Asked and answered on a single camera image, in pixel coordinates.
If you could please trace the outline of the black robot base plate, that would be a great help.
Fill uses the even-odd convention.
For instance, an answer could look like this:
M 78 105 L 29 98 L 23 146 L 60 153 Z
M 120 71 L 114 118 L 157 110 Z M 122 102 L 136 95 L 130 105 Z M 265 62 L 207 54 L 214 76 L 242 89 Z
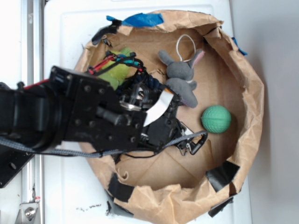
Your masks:
M 13 90 L 0 83 L 0 187 L 4 188 L 33 157 L 24 146 L 32 144 L 37 127 L 36 103 L 25 84 Z

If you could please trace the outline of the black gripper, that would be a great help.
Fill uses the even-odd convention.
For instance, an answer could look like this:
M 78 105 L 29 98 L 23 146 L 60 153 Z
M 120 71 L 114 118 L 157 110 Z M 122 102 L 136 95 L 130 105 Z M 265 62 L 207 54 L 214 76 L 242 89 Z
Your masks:
M 152 93 L 159 94 L 159 98 L 147 110 L 140 141 L 135 148 L 124 150 L 123 153 L 145 151 L 155 156 L 167 147 L 175 146 L 182 155 L 187 152 L 196 154 L 207 140 L 207 131 L 193 133 L 176 118 L 180 98 L 169 87 L 162 85 Z

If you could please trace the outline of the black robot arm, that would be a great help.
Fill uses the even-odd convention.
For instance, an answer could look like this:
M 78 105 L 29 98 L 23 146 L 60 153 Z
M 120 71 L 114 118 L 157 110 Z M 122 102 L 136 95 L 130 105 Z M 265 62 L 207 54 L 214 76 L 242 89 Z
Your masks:
M 117 89 L 95 76 L 53 67 L 49 79 L 0 88 L 0 147 L 31 154 L 79 156 L 58 149 L 63 141 L 88 143 L 103 157 L 176 146 L 183 154 L 204 145 L 206 131 L 192 133 L 176 117 L 179 95 L 145 69 Z

